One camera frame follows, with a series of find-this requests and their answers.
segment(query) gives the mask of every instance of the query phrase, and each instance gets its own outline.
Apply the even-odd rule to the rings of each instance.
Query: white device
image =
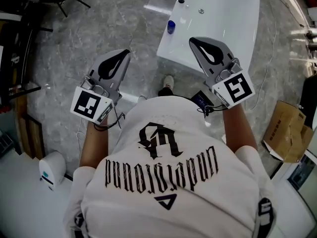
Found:
[[[66,161],[59,152],[52,152],[39,162],[41,180],[54,190],[66,173]]]
[[[225,43],[192,37],[189,46],[207,76],[205,84],[228,109],[255,94],[248,72],[240,67]]]

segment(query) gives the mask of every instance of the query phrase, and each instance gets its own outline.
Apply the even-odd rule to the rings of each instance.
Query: gray floor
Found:
[[[57,7],[52,7],[46,15],[43,25],[53,28],[54,32],[42,32],[38,36],[34,67],[34,80],[43,86],[43,90],[28,96],[29,113],[43,124],[46,151],[62,153],[67,160],[69,174],[76,169],[79,159],[76,132],[80,118],[69,112],[71,100],[75,86],[80,84],[98,55],[114,49],[128,48],[132,51],[133,58],[120,86],[121,92],[136,97],[153,97],[161,88],[164,76],[171,74],[175,77],[175,94],[191,97],[203,90],[214,100],[203,85],[202,78],[179,64],[156,56],[169,16],[143,6],[150,4],[172,10],[175,0],[83,1],[92,8],[87,9],[74,0],[67,0],[63,4],[67,18]],[[250,111],[257,96],[245,103],[248,119],[259,143],[259,153],[269,174],[278,162],[261,146],[261,139],[276,101],[284,100],[295,105],[300,99],[305,63],[290,60],[290,57],[307,58],[305,42],[300,41],[304,36],[290,34],[290,31],[302,28],[280,0],[270,1],[277,26],[275,55],[257,106]],[[249,70],[257,93],[266,64],[272,56],[274,35],[274,18],[269,0],[261,0],[256,44]],[[118,110],[127,113],[134,105],[121,100]],[[220,139],[224,134],[221,112],[211,114],[207,121],[211,123],[213,136]],[[111,151],[120,130],[116,126],[109,133]]]

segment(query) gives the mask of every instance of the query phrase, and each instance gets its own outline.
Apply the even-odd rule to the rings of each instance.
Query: shoe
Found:
[[[138,103],[143,102],[143,101],[146,101],[146,100],[147,100],[147,98],[145,98],[143,95],[141,95],[141,96],[139,97],[139,99],[138,99]]]
[[[170,90],[173,91],[174,78],[171,75],[165,77],[164,83],[163,83],[163,87],[167,87],[167,88],[169,88]]]

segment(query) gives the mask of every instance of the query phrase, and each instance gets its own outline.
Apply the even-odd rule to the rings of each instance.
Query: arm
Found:
[[[98,131],[92,122],[88,123],[86,139],[80,159],[80,167],[97,168],[100,161],[108,156],[108,131]]]
[[[257,150],[257,143],[241,104],[224,110],[223,120],[227,146],[231,151],[235,153],[240,147],[245,145],[252,146]]]

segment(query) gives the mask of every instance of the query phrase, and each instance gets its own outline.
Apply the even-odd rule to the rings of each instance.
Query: cable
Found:
[[[315,26],[315,25],[307,25],[307,26],[304,26],[303,24],[301,24],[297,18],[294,16],[294,14],[292,13],[291,9],[290,9],[290,6],[288,3],[284,2],[283,0],[280,0],[282,4],[285,5],[286,8],[288,8],[289,12],[291,13],[291,15],[293,16],[293,18],[296,20],[296,22],[301,26],[301,27],[310,27],[310,26]]]
[[[115,107],[114,107],[114,112],[115,112],[115,116],[117,117],[118,125],[119,125],[119,127],[121,129],[119,118],[118,118],[118,115],[117,115],[117,111],[115,110]]]
[[[204,118],[206,118],[213,111],[223,111],[223,110],[228,109],[227,107],[225,107],[224,109],[215,109],[215,108],[219,108],[219,107],[225,107],[225,106],[223,104],[221,104],[219,106],[216,106],[216,107],[207,105],[207,106],[204,107],[204,110],[202,110],[202,108],[197,108],[197,111],[200,112],[200,113],[203,113],[204,114]]]
[[[119,120],[121,119],[121,117],[123,117],[123,118],[125,119],[125,114],[124,114],[124,113],[121,113],[121,114],[119,115],[119,117],[117,118],[117,120],[116,120],[114,123],[110,124],[110,125],[100,125],[100,124],[95,124],[95,123],[94,123],[94,128],[95,128],[95,130],[97,130],[97,131],[106,131],[106,130],[112,128],[113,126],[115,126],[115,125],[119,122]]]
[[[254,105],[254,107],[251,108],[251,109],[248,110],[248,111],[252,111],[253,109],[255,109],[256,106],[257,106],[257,104],[258,104],[258,101],[259,101],[259,98],[260,98],[260,93],[261,93],[262,87],[263,87],[263,85],[264,85],[264,82],[265,82],[265,80],[266,80],[266,76],[267,76],[267,72],[268,72],[268,67],[269,67],[271,61],[272,61],[273,58],[274,58],[274,44],[275,44],[276,35],[277,35],[276,18],[275,18],[274,12],[273,12],[273,6],[272,6],[272,3],[271,3],[271,0],[268,0],[268,1],[269,1],[270,6],[271,6],[272,15],[273,15],[273,18],[274,18],[274,23],[275,23],[275,36],[274,36],[274,40],[273,40],[273,53],[272,53],[271,59],[269,60],[269,62],[268,62],[267,65],[266,65],[265,76],[264,76],[264,79],[263,79],[263,81],[262,81],[261,87],[260,87],[260,89],[259,89],[259,94],[258,94],[257,102],[256,102],[256,104]]]
[[[86,137],[86,134],[83,133],[82,131],[80,131],[81,121],[82,121],[82,118],[80,118],[80,123],[79,123],[78,130],[77,130],[77,133],[76,133],[79,157],[80,157],[80,145],[79,145],[79,140],[84,140],[84,139],[80,139],[80,138],[78,137],[78,134],[79,134],[79,133],[82,133],[82,134]]]

